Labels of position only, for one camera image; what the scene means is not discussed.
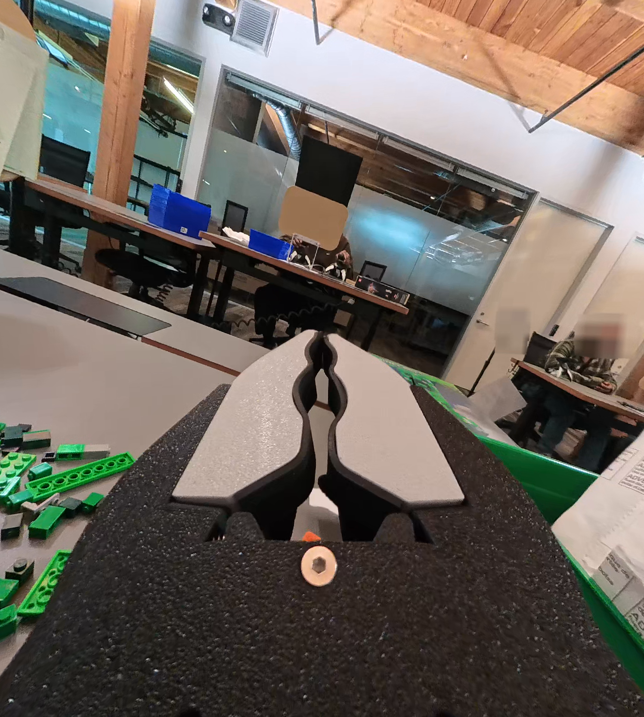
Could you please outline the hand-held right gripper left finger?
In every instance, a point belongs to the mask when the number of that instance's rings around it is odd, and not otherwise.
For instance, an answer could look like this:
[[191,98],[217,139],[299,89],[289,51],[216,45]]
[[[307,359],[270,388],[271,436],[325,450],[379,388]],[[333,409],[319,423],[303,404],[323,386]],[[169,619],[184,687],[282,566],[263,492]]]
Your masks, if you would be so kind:
[[305,330],[232,382],[171,494],[181,505],[251,513],[267,539],[291,538],[316,477],[309,411],[323,335]]

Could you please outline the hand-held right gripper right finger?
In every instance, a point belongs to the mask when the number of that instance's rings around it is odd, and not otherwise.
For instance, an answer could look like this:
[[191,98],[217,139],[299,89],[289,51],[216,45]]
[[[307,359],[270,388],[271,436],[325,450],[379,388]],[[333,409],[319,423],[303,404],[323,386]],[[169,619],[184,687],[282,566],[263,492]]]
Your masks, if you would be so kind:
[[319,487],[344,541],[373,541],[390,515],[461,506],[464,493],[411,386],[390,365],[337,335],[323,339],[327,469]]

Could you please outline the grey desk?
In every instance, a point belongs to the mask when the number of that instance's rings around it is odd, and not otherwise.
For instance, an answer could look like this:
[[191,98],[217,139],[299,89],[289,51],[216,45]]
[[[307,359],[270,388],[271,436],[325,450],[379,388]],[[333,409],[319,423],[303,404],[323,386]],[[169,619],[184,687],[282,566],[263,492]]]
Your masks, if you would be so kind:
[[[0,249],[0,277],[44,276],[132,307],[113,293],[48,272]],[[219,384],[234,380],[265,349],[175,316],[157,338],[137,340],[0,290],[0,422],[48,429],[59,443],[109,444],[140,456]],[[0,511],[0,531],[4,523]],[[16,558],[34,562],[34,578],[58,549],[72,549],[85,526],[76,518],[47,541],[27,532],[2,541],[0,577]],[[30,627],[0,642],[0,674]]]

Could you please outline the green cardboard toy box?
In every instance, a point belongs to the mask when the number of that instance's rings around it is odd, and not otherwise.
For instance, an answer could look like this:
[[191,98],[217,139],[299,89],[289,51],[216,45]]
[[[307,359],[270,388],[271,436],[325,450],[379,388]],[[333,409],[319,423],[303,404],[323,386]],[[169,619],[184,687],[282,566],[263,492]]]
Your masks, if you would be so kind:
[[386,358],[379,357],[379,359],[392,367],[413,387],[424,389],[480,440],[515,445],[509,435],[496,423],[526,406],[523,396],[507,376],[485,385],[468,397],[455,385],[435,376]]

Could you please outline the wooden edged work table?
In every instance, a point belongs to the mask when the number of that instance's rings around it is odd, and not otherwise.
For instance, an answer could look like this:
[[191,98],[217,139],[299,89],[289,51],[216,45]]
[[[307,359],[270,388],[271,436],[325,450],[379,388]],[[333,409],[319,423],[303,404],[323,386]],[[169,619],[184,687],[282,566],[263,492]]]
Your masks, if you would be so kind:
[[200,232],[199,239],[202,247],[210,245],[218,249],[219,263],[235,272],[280,286],[310,300],[325,302],[354,317],[364,318],[369,323],[368,331],[361,343],[364,351],[370,349],[385,312],[402,316],[408,314],[408,309],[404,305],[365,291],[344,280],[338,280],[329,274],[265,255],[234,239],[210,232]]
[[116,239],[120,244],[133,244],[141,234],[156,236],[161,240],[183,246],[203,255],[217,248],[219,235],[199,232],[197,236],[181,235],[151,224],[143,214],[114,204],[106,199],[86,193],[82,188],[52,177],[38,180],[20,178],[12,182],[12,209],[26,205],[26,194],[36,193],[54,201],[53,206],[42,210],[46,220],[46,235],[41,261],[54,267],[59,259],[59,231],[64,221],[80,224],[95,234]]
[[621,427],[619,428],[622,432],[631,434],[633,429],[639,429],[640,426],[644,425],[644,412],[632,406],[622,404],[621,398],[613,394],[604,394],[573,381],[557,378],[545,372],[542,367],[535,366],[521,359],[512,358],[511,363],[517,372],[524,370],[544,383],[556,387],[575,398],[581,399],[587,404],[601,407],[615,416],[624,417],[624,420],[620,422]]

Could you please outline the dark toy box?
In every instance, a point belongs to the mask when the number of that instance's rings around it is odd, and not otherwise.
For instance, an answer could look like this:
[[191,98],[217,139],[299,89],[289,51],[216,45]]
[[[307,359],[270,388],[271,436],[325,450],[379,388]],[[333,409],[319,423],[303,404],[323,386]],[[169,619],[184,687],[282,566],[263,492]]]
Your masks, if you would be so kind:
[[406,306],[410,298],[410,294],[402,289],[361,274],[356,278],[355,287],[401,306]]

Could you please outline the green plastic bin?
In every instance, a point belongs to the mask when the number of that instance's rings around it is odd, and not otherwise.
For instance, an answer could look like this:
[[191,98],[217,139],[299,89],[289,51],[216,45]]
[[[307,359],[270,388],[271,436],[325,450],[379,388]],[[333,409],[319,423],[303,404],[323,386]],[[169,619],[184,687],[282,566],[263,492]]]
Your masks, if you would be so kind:
[[[552,524],[568,510],[594,482],[597,475],[540,454],[478,437],[502,461],[523,486],[545,520]],[[586,575],[578,562],[567,554],[576,573],[582,595],[607,644],[644,693],[644,638]]]

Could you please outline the long green plate with holes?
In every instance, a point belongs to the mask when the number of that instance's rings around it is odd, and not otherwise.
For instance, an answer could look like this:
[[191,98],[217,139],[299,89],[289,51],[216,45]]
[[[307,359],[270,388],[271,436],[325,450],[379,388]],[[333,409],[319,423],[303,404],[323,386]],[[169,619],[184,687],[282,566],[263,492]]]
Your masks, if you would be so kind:
[[129,470],[136,459],[130,453],[120,453],[78,468],[69,469],[50,476],[34,479],[27,483],[24,492],[28,491],[28,500],[38,503],[52,497],[56,493],[64,493],[91,484],[99,479],[106,479]]

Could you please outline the blue plastic bin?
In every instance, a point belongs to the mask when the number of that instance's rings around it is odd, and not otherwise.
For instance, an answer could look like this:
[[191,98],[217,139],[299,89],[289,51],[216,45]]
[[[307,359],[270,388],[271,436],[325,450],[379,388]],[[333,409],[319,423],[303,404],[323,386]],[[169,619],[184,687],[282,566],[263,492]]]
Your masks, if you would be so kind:
[[288,240],[276,238],[256,229],[250,229],[248,248],[280,261],[288,261],[293,250]]

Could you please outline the black office chair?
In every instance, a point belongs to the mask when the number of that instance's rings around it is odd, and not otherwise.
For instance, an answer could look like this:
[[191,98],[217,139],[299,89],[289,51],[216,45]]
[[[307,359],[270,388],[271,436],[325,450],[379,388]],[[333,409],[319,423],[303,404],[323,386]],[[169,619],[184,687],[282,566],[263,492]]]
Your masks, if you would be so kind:
[[83,188],[90,156],[88,150],[41,136],[39,173]]
[[130,298],[159,308],[164,308],[173,288],[183,289],[193,284],[194,273],[164,267],[125,250],[100,249],[95,253],[95,259],[116,277],[130,282],[127,291]]

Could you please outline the frosted glass door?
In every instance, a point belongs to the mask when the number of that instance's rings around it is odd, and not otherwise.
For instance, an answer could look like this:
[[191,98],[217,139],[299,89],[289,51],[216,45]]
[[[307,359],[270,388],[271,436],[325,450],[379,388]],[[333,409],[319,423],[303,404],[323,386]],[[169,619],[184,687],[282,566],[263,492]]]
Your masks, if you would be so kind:
[[474,392],[505,376],[534,335],[547,337],[613,225],[548,199],[524,217],[450,358],[443,379]]

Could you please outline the white printed paper bags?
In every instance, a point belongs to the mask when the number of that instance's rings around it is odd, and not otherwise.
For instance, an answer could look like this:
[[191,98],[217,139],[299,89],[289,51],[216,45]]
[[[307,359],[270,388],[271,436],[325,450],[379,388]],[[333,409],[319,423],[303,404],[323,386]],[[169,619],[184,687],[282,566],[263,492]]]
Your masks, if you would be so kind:
[[552,530],[644,641],[644,430]]

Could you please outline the stack of blue bins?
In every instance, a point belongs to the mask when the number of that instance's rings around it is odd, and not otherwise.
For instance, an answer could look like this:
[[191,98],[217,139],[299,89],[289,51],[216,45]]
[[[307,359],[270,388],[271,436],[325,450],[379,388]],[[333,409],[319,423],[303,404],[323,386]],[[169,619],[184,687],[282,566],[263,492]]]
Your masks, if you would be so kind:
[[187,237],[199,238],[207,232],[211,208],[160,184],[154,184],[148,207],[152,225]]

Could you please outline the long narrow green plate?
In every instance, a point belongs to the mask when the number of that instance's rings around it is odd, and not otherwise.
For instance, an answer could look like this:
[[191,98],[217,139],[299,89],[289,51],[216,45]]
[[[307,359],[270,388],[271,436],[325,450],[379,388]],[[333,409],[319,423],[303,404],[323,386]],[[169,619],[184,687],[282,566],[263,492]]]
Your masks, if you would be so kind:
[[40,617],[46,610],[72,551],[59,550],[50,559],[29,593],[18,606],[17,615],[23,620]]

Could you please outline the building instruction booklet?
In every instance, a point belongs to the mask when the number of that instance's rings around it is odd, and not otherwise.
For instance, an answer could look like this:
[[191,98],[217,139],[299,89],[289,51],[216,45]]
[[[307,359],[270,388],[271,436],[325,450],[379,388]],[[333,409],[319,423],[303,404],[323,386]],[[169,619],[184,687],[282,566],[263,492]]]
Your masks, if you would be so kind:
[[0,1],[0,181],[36,179],[48,52],[14,1]]

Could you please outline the wooden post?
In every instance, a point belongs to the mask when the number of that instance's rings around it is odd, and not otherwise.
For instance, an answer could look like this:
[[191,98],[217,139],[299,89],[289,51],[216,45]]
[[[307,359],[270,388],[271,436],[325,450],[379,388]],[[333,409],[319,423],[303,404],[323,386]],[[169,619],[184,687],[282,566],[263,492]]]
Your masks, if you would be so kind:
[[93,195],[126,208],[155,1],[114,1]]

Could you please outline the wall air vent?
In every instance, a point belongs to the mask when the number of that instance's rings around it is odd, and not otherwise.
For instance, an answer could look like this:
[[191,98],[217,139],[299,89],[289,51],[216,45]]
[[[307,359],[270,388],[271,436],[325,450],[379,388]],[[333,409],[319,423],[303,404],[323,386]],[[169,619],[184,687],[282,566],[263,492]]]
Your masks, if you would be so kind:
[[238,1],[235,26],[230,40],[259,55],[269,55],[277,6],[264,1]]

